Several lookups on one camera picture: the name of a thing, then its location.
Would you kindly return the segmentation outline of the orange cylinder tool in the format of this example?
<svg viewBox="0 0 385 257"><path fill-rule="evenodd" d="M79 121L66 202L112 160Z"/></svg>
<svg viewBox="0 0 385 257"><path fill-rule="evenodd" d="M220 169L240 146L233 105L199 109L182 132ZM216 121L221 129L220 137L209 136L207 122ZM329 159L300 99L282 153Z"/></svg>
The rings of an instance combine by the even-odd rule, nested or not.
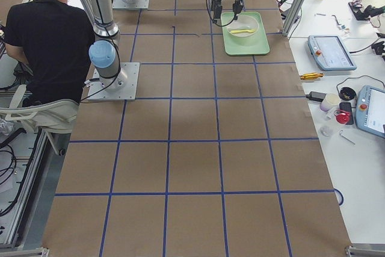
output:
<svg viewBox="0 0 385 257"><path fill-rule="evenodd" d="M314 79L322 78L323 76L324 76L323 73L317 73L317 72L305 73L305 74L300 75L300 79L307 81L307 80L314 80Z"/></svg>

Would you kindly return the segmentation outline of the yellow plastic fork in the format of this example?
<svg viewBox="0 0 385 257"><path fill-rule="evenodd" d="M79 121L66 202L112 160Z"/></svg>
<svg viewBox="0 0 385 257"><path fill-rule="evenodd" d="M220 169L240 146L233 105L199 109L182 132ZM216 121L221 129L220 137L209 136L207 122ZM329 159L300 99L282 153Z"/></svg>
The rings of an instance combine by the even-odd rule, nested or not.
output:
<svg viewBox="0 0 385 257"><path fill-rule="evenodd" d="M254 34L257 31L257 29L233 29L230 30L229 33L231 34Z"/></svg>

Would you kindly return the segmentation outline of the person in black shirt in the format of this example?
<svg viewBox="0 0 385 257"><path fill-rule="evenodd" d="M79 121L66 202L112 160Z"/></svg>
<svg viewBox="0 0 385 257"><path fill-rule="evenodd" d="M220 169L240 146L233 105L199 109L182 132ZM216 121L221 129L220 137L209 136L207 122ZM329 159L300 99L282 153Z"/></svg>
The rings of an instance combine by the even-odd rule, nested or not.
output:
<svg viewBox="0 0 385 257"><path fill-rule="evenodd" d="M81 100L95 41L86 12L68 0L33 0L10 8L5 27L7 54L32 70L23 107L61 99Z"/></svg>

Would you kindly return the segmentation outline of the teach pendant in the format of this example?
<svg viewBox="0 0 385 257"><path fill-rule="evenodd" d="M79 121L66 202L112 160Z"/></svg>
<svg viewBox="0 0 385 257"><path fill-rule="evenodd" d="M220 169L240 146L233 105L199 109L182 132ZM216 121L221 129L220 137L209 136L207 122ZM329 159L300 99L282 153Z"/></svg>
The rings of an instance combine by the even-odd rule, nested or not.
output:
<svg viewBox="0 0 385 257"><path fill-rule="evenodd" d="M355 117L359 129L384 138L384 90L363 86L357 97Z"/></svg>
<svg viewBox="0 0 385 257"><path fill-rule="evenodd" d="M340 36L311 35L307 44L321 70L356 70L357 66Z"/></svg>

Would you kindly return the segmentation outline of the white round plate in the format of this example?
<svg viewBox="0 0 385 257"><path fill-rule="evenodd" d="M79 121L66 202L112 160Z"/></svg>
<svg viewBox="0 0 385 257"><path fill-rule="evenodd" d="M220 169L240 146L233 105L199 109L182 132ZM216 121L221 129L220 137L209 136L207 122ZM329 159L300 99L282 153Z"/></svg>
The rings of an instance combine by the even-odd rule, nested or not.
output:
<svg viewBox="0 0 385 257"><path fill-rule="evenodd" d="M256 34L259 30L259 22L253 17L249 15L239 15L238 20L233 21L228 26L226 26L226 31L229 33L230 30L233 29L257 29L254 33ZM231 34L235 37L250 37L254 34Z"/></svg>

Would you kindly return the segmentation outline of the white office chair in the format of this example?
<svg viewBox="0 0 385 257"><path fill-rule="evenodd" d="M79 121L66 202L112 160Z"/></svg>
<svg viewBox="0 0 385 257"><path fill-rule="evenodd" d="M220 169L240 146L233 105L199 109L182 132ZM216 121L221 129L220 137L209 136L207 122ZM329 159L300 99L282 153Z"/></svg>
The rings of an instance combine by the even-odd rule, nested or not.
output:
<svg viewBox="0 0 385 257"><path fill-rule="evenodd" d="M75 124L79 105L71 99L63 99L47 104L22 107L26 85L20 85L13 95L10 105L1 108L1 115L6 121L18 121L29 132L41 129L46 133L57 155L64 155L66 150L56 146L52 134L69 134Z"/></svg>

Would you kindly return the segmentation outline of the far teach pendant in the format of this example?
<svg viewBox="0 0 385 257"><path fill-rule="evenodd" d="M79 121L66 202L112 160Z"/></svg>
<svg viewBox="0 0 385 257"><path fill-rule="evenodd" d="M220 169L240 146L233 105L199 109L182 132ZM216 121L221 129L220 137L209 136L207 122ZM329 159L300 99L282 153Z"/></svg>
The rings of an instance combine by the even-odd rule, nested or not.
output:
<svg viewBox="0 0 385 257"><path fill-rule="evenodd" d="M356 70L357 66L340 36L311 35L307 44L321 70Z"/></svg>

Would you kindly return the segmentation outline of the light green tray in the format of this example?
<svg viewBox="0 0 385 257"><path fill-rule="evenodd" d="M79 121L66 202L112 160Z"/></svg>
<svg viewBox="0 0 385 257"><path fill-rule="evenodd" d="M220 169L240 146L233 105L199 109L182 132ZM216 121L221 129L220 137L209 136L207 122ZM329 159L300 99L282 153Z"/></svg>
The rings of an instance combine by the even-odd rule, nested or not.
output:
<svg viewBox="0 0 385 257"><path fill-rule="evenodd" d="M269 53L270 46L260 13L246 11L233 19L232 12L221 14L225 52L228 55L265 55Z"/></svg>

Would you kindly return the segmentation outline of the near teach pendant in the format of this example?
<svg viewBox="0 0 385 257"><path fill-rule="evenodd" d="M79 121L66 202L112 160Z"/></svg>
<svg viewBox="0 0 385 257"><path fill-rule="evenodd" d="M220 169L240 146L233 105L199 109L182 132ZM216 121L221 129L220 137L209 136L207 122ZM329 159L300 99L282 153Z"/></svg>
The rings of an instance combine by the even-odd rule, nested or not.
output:
<svg viewBox="0 0 385 257"><path fill-rule="evenodd" d="M357 97L355 117L359 129L384 138L384 90L363 86Z"/></svg>

